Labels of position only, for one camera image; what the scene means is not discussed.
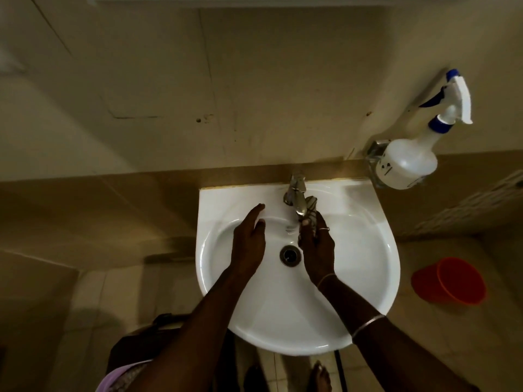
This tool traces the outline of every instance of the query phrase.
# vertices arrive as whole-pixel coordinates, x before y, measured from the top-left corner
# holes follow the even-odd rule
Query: drain hole
[[[301,261],[300,250],[290,244],[284,246],[280,251],[280,260],[288,267],[296,267]]]

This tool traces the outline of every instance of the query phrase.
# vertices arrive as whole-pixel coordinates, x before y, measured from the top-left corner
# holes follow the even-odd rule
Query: faucet spout
[[[305,177],[302,174],[293,174],[289,189],[284,195],[284,203],[294,207],[298,218],[301,219],[307,214],[307,201],[305,200]]]

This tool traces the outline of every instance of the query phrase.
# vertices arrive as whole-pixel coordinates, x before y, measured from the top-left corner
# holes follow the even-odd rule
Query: bucket
[[[418,296],[432,303],[478,305],[487,290],[478,270],[456,257],[445,257],[414,272],[411,284]]]

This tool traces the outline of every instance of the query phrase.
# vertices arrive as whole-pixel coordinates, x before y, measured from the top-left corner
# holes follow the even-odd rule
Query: person's right arm
[[[334,273],[334,241],[317,212],[317,236],[308,220],[300,231],[300,247],[311,282],[329,300],[351,335],[379,312]],[[353,343],[360,349],[383,389],[411,392],[472,392],[473,387],[454,374],[426,349],[387,318],[358,332]]]

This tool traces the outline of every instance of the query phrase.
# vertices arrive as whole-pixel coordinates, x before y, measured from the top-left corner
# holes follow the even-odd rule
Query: spray bottle head
[[[420,107],[428,108],[440,103],[448,104],[447,109],[429,121],[428,127],[437,133],[447,133],[456,120],[465,124],[472,124],[472,103],[470,92],[463,78],[456,69],[447,72],[447,85],[441,87],[433,98],[423,103]]]

